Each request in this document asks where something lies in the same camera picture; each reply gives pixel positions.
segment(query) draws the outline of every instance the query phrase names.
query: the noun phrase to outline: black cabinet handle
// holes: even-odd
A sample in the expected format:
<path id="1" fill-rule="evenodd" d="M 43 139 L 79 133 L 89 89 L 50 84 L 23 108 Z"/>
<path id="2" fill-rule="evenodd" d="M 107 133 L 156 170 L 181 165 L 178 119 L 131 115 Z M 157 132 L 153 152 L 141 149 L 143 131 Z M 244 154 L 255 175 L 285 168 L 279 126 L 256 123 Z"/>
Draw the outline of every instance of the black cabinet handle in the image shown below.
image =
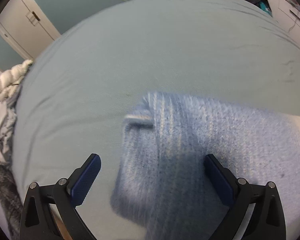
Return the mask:
<path id="1" fill-rule="evenodd" d="M 293 11 L 290 10 L 290 12 L 300 21 L 300 18 Z"/>

